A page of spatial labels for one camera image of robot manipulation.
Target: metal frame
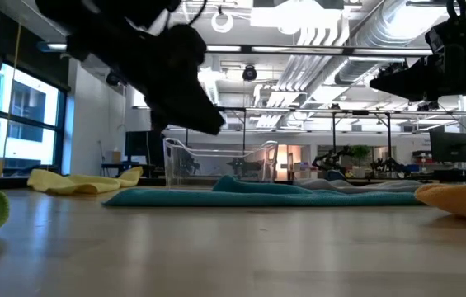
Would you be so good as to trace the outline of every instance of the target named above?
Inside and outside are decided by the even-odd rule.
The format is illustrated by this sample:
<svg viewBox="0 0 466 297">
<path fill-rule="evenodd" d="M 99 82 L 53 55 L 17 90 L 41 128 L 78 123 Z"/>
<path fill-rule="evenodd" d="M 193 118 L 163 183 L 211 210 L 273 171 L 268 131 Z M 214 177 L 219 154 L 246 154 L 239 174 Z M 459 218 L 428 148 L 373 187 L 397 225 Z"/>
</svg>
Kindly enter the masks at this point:
<svg viewBox="0 0 466 297">
<path fill-rule="evenodd" d="M 288 112 L 295 112 L 295 111 L 301 111 L 301 112 L 313 112 L 316 114 L 326 114 L 329 115 L 329 117 L 332 118 L 332 129 L 331 131 L 328 130 L 323 130 L 323 131 L 314 131 L 314 130 L 307 130 L 307 131 L 300 131 L 300 132 L 306 132 L 306 133 L 311 133 L 311 132 L 332 132 L 332 144 L 333 144 L 333 149 L 336 149 L 337 146 L 337 124 L 344 118 L 346 117 L 369 117 L 369 116 L 375 116 L 377 117 L 386 127 L 387 127 L 387 140 L 388 140 L 388 156 L 391 158 L 392 157 L 392 124 L 391 124 L 391 119 L 392 115 L 429 115 L 429 116 L 451 116 L 451 115 L 457 115 L 457 116 L 466 116 L 466 111 L 369 111 L 369 110 L 312 110 L 312 109 L 294 109 L 294 108 L 251 108 L 251 107 L 236 107 L 236 106 L 216 106 L 218 111 L 222 112 L 227 112 L 231 111 L 242 123 L 243 123 L 243 129 L 242 130 L 235 130 L 235 131 L 230 131 L 230 132 L 242 132 L 242 137 L 243 137 L 243 151 L 245 151 L 246 147 L 246 132 L 261 132 L 261 133 L 270 133 L 270 132 L 277 132 L 277 130 L 248 130 L 246 127 L 246 122 L 247 122 L 247 113 L 249 111 L 258 111 L 258 112 L 269 112 L 269 113 L 288 113 Z M 243 112 L 243 120 L 236 114 L 236 112 Z M 339 120 L 337 119 L 337 115 L 342 114 L 342 117 L 339 117 Z M 385 115 L 387 117 L 387 121 L 385 122 L 383 119 L 379 118 L 379 115 Z M 188 130 L 186 131 L 186 143 L 188 143 Z M 280 132 L 289 132 L 289 133 L 296 133 L 297 131 L 280 131 Z M 423 130 L 418 130 L 418 132 L 395 132 L 395 134 L 418 134 L 426 132 Z M 348 131 L 341 131 L 342 134 L 348 134 Z M 357 134 L 383 134 L 384 132 L 355 132 Z"/>
</svg>

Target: transparent container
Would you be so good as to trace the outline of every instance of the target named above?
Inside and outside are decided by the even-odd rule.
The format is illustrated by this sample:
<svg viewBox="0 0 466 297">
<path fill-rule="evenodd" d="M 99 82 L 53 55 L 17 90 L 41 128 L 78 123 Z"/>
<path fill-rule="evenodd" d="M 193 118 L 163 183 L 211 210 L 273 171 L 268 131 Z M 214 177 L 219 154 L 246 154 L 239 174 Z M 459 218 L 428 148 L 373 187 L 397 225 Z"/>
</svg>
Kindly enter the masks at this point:
<svg viewBox="0 0 466 297">
<path fill-rule="evenodd" d="M 253 151 L 192 149 L 178 139 L 164 139 L 167 188 L 212 187 L 225 175 L 242 181 L 273 182 L 278 143 Z"/>
</svg>

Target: computer monitor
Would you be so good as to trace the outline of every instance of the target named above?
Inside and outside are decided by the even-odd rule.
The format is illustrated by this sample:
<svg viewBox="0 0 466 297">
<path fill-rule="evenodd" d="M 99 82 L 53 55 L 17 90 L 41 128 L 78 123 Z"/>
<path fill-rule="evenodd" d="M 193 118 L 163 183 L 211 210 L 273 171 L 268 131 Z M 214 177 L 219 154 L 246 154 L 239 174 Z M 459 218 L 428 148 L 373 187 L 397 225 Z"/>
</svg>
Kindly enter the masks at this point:
<svg viewBox="0 0 466 297">
<path fill-rule="evenodd" d="M 432 160 L 466 162 L 466 133 L 429 132 Z"/>
<path fill-rule="evenodd" d="M 132 156 L 145 156 L 148 165 L 165 167 L 163 139 L 165 136 L 156 131 L 126 132 L 125 155 L 128 161 Z"/>
</svg>

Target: table surface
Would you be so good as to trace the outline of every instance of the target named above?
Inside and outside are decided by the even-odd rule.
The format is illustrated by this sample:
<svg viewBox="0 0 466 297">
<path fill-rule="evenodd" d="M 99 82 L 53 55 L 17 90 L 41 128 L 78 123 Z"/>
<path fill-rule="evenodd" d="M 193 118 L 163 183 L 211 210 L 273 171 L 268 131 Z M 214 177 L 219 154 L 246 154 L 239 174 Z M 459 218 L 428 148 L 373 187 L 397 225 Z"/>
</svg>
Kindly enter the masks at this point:
<svg viewBox="0 0 466 297">
<path fill-rule="evenodd" d="M 103 208 L 7 191 L 2 296 L 466 296 L 466 219 L 426 207 Z"/>
</svg>

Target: ceiling light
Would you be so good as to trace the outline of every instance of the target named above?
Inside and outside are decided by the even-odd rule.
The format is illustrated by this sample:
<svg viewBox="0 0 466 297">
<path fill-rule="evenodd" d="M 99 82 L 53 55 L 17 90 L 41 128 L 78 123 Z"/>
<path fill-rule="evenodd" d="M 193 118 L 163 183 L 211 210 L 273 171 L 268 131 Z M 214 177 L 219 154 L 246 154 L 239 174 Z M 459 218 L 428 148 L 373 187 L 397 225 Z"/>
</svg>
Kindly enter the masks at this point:
<svg viewBox="0 0 466 297">
<path fill-rule="evenodd" d="M 215 83 L 219 79 L 224 79 L 225 73 L 212 71 L 211 68 L 201 68 L 198 72 L 198 81 L 201 83 Z"/>
<path fill-rule="evenodd" d="M 51 49 L 51 50 L 66 50 L 66 48 L 68 47 L 66 44 L 54 44 L 54 43 L 50 43 L 48 44 L 48 47 Z"/>
<path fill-rule="evenodd" d="M 221 14 L 227 17 L 227 21 L 223 25 L 218 24 L 218 17 L 220 16 L 219 12 L 216 12 L 213 17 L 210 19 L 210 25 L 213 29 L 218 33 L 227 33 L 233 29 L 233 17 L 230 13 L 223 13 Z"/>
<path fill-rule="evenodd" d="M 389 58 L 389 57 L 348 57 L 350 61 L 365 61 L 365 62 L 405 62 L 404 58 Z"/>
<path fill-rule="evenodd" d="M 378 55 L 396 57 L 424 57 L 432 55 L 432 50 L 428 49 L 354 49 L 353 54 L 358 55 Z"/>
<path fill-rule="evenodd" d="M 254 53 L 272 53 L 272 54 L 316 54 L 316 55 L 334 55 L 342 54 L 343 49 L 333 47 L 319 46 L 253 46 Z"/>
<path fill-rule="evenodd" d="M 288 112 L 291 111 L 289 108 L 258 108 L 258 107 L 248 107 L 246 111 L 272 111 L 272 112 Z"/>
<path fill-rule="evenodd" d="M 304 27 L 329 27 L 341 19 L 341 14 L 341 9 L 324 9 L 314 0 L 285 1 L 276 7 L 254 7 L 250 25 L 294 34 Z"/>
<path fill-rule="evenodd" d="M 207 52 L 239 52 L 239 45 L 207 45 Z"/>
</svg>

